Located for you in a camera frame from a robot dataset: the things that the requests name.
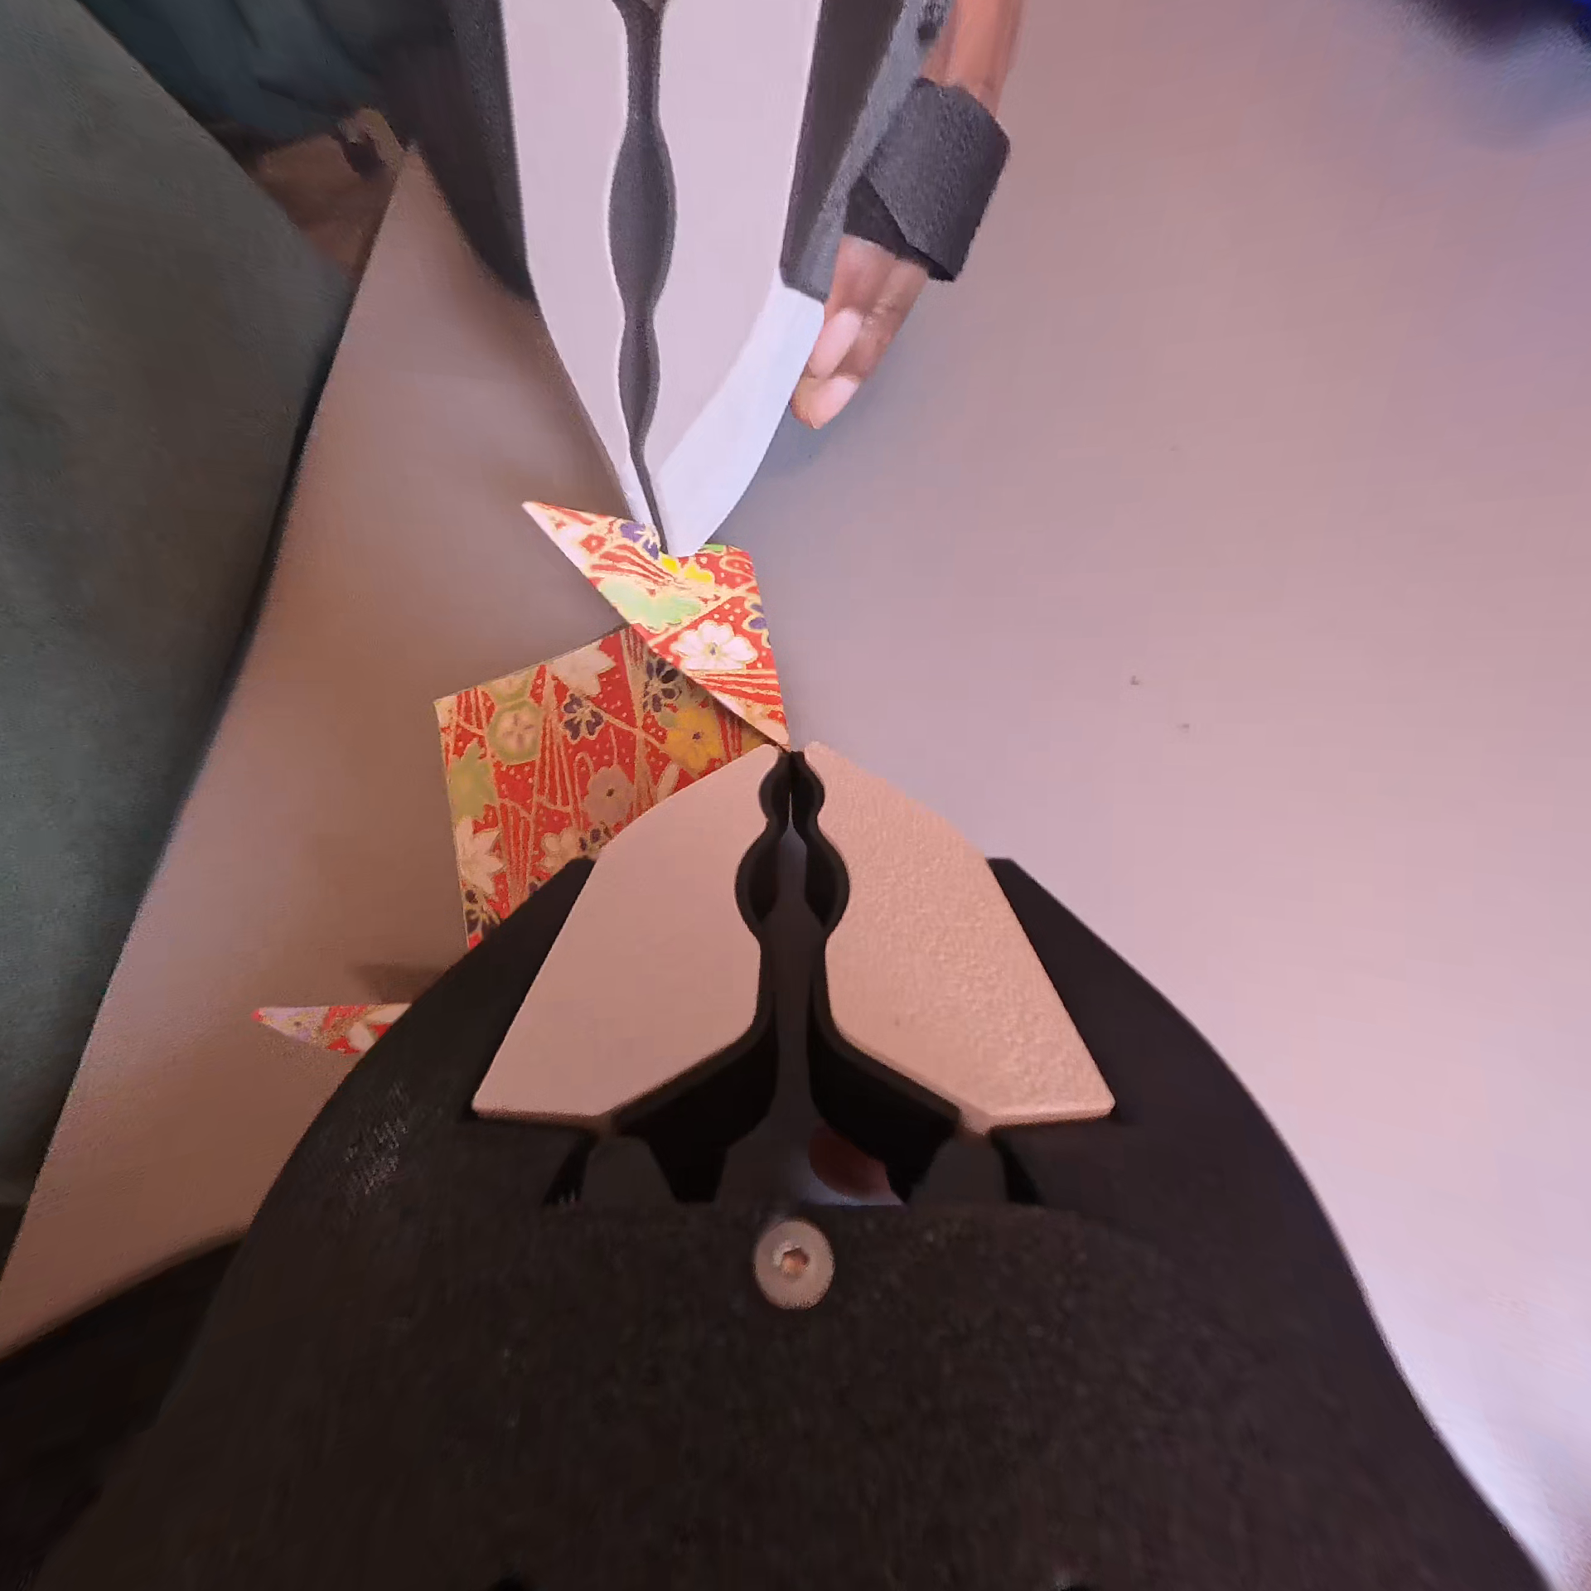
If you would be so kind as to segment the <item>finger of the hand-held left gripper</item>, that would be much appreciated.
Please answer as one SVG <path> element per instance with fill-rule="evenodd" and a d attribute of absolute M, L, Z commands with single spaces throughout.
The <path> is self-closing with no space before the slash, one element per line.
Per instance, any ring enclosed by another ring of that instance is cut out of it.
<path fill-rule="evenodd" d="M 653 17 L 645 4 L 501 2 L 501 25 L 529 290 L 628 515 L 658 525 L 624 407 L 622 349 L 635 326 L 611 222 L 630 72 Z"/>
<path fill-rule="evenodd" d="M 668 551 L 711 542 L 760 466 L 821 328 L 781 248 L 819 2 L 670 2 L 658 125 L 671 235 L 643 460 Z"/>

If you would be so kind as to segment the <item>green backed red floral paper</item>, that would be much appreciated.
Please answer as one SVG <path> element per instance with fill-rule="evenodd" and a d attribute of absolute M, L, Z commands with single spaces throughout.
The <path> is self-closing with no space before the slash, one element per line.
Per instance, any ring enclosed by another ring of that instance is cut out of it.
<path fill-rule="evenodd" d="M 670 796 L 789 745 L 747 553 L 675 555 L 641 523 L 524 512 L 617 625 L 433 705 L 467 949 Z"/>

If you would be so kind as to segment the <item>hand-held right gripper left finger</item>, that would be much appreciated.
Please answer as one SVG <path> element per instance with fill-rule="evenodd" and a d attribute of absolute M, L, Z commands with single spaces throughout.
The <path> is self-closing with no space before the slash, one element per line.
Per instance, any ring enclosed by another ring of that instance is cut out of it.
<path fill-rule="evenodd" d="M 762 746 L 626 826 L 592 864 L 471 1112 L 635 1140 L 715 1190 L 779 1078 L 766 924 L 789 756 Z"/>

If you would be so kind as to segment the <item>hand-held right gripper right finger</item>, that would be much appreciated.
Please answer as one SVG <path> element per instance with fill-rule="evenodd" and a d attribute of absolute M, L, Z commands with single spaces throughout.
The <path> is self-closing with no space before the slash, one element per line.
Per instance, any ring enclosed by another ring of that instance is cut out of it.
<path fill-rule="evenodd" d="M 940 815 L 819 743 L 796 756 L 808 1089 L 916 1190 L 950 1142 L 1103 1121 L 1115 1099 L 990 862 Z"/>

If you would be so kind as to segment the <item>person's left hand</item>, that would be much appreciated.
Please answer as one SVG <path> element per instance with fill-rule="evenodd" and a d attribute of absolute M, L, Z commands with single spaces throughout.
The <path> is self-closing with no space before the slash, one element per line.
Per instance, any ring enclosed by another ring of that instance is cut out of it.
<path fill-rule="evenodd" d="M 1024 4 L 956 2 L 929 49 L 925 80 L 969 93 L 990 114 L 1012 66 Z M 829 424 L 880 366 L 927 284 L 927 271 L 880 245 L 844 235 L 817 334 L 789 398 L 810 430 Z"/>

